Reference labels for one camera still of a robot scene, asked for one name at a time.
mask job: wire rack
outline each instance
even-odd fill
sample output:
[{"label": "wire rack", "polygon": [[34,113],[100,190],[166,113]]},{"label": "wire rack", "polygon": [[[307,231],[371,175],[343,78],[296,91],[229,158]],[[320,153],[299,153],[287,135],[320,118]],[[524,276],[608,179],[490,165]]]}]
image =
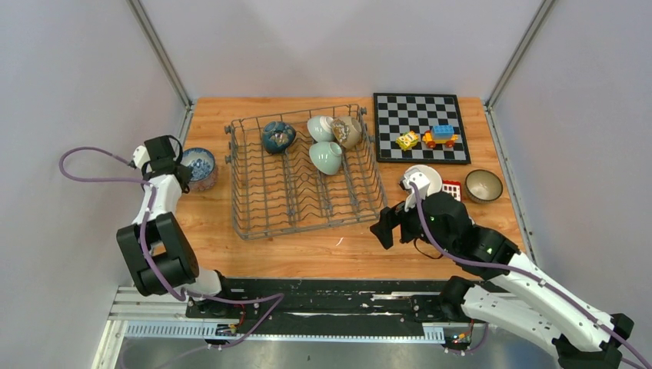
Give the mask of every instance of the wire rack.
[{"label": "wire rack", "polygon": [[[387,197],[365,114],[359,105],[338,105],[236,119],[226,126],[231,135],[225,160],[231,164],[233,228],[240,237],[251,240],[378,219]],[[350,115],[362,125],[361,141],[344,150],[336,175],[322,174],[310,160],[314,140],[306,122],[315,115]],[[270,155],[262,146],[262,129],[271,121],[284,121],[297,132],[281,154]]]}]

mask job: checkered board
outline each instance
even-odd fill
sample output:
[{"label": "checkered board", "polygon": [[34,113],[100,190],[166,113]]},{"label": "checkered board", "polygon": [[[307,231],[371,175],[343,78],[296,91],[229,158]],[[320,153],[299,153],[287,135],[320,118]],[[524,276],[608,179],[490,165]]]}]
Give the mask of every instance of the checkered board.
[{"label": "checkered board", "polygon": [[[374,94],[376,159],[407,163],[470,164],[460,105],[456,95]],[[452,148],[429,148],[421,138],[434,125],[452,125],[457,140]],[[398,136],[414,131],[419,143],[402,151]]]}]

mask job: brown bowl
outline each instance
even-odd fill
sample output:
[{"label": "brown bowl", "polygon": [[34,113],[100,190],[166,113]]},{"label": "brown bowl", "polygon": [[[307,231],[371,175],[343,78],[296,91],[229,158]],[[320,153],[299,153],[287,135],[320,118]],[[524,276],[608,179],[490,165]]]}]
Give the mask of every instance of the brown bowl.
[{"label": "brown bowl", "polygon": [[464,180],[464,190],[471,200],[479,204],[488,204],[496,201],[503,194],[503,182],[494,173],[477,169],[467,175]]}]

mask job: wooden tabletop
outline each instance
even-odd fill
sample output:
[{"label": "wooden tabletop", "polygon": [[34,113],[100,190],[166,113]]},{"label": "wooden tabletop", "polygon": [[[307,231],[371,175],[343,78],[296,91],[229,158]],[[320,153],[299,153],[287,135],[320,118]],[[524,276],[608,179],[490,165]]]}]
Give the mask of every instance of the wooden tabletop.
[{"label": "wooden tabletop", "polygon": [[[384,250],[369,231],[373,222],[244,241],[231,225],[230,168],[225,126],[232,120],[320,108],[341,104],[366,107],[365,121],[374,130],[372,98],[201,98],[195,108],[186,148],[202,147],[217,159],[218,183],[204,192],[181,197],[176,216],[199,264],[219,270],[227,277],[256,278],[379,278],[448,279],[452,275],[473,278],[448,259],[431,260],[412,244],[400,244],[394,230],[394,247]],[[479,98],[459,98],[470,165],[432,165],[444,180],[464,183],[474,169],[487,169],[502,176],[494,142]],[[378,163],[388,205],[404,201],[406,193],[398,180],[407,164]],[[480,225],[495,228],[523,250],[523,240],[507,191],[491,204],[475,204],[466,198],[469,215]],[[419,241],[422,251],[437,256],[430,245]]]}]

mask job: light green cup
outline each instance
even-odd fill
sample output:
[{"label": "light green cup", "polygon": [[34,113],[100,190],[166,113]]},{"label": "light green cup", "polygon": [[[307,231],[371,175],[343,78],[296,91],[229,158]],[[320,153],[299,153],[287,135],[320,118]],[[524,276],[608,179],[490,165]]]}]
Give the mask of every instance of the light green cup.
[{"label": "light green cup", "polygon": [[334,142],[318,142],[310,147],[310,160],[320,172],[334,175],[342,166],[342,148]]}]

